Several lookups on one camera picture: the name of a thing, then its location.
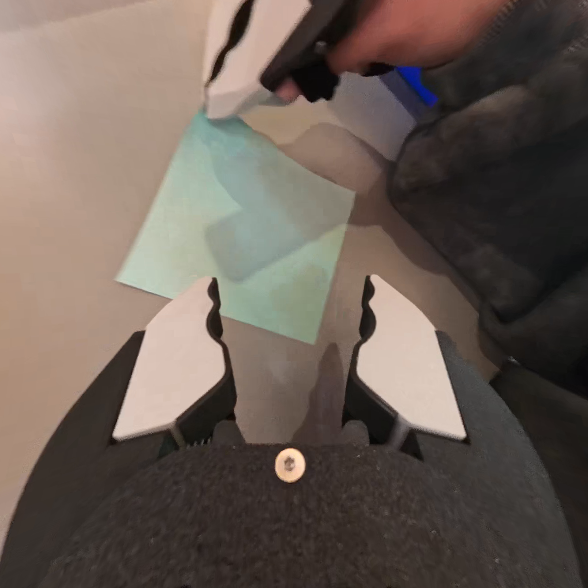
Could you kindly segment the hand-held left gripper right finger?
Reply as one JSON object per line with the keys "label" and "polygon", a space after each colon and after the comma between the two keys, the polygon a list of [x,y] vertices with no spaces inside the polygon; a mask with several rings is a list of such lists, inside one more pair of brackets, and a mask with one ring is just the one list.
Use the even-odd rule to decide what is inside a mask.
{"label": "hand-held left gripper right finger", "polygon": [[468,442],[432,322],[375,274],[364,280],[361,306],[343,419],[361,421],[372,441],[394,448],[417,434]]}

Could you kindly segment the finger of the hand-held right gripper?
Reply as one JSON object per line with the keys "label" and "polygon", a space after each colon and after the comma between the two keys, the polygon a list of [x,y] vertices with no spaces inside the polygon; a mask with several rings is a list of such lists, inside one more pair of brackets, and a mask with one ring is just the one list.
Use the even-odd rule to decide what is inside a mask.
{"label": "finger of the hand-held right gripper", "polygon": [[261,32],[262,5],[267,1],[240,1],[229,38],[213,67],[209,82],[203,83],[203,111],[210,120],[243,114],[272,99],[261,87],[261,71],[271,54],[269,33]]}
{"label": "finger of the hand-held right gripper", "polygon": [[206,85],[221,50],[225,47],[240,1],[212,1],[203,53],[203,83]]}

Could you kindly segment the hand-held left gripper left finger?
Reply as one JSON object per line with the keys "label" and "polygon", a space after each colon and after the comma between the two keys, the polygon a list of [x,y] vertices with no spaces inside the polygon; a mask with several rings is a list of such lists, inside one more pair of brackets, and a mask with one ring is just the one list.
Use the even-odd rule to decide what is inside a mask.
{"label": "hand-held left gripper left finger", "polygon": [[179,447],[207,441],[234,415],[237,393],[214,277],[202,277],[148,323],[112,437],[156,433]]}

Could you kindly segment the green paper sheet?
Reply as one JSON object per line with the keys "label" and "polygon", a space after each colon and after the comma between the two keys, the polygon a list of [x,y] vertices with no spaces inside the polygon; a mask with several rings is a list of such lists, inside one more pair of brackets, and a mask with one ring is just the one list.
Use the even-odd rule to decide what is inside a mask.
{"label": "green paper sheet", "polygon": [[116,279],[173,299],[215,277],[224,316],[313,344],[354,203],[241,119],[198,113]]}

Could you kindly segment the person's right hand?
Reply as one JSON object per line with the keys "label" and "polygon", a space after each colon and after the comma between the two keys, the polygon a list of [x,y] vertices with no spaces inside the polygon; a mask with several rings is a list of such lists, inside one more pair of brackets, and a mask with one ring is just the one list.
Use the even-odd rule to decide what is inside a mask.
{"label": "person's right hand", "polygon": [[506,1],[371,1],[327,55],[335,74],[372,63],[433,68],[475,45]]}

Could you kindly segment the blue plastic object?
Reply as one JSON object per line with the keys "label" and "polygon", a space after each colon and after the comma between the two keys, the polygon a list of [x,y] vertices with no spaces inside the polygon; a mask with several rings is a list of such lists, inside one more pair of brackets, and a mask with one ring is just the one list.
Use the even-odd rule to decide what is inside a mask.
{"label": "blue plastic object", "polygon": [[416,67],[397,67],[379,76],[409,115],[416,121],[433,109],[438,98],[422,82]]}

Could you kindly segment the dark trousers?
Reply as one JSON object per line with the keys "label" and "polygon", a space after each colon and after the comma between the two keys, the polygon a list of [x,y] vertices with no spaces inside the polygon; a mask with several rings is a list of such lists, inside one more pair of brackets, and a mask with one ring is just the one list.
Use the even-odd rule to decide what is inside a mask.
{"label": "dark trousers", "polygon": [[524,427],[551,479],[587,587],[587,398],[512,359],[490,385]]}

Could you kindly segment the grey fleece jacket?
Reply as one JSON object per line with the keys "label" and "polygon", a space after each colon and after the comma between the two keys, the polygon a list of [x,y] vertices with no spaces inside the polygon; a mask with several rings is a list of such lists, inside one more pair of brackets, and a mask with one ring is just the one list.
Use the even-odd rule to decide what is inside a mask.
{"label": "grey fleece jacket", "polygon": [[587,75],[432,91],[390,201],[472,288],[505,355],[586,394]]}

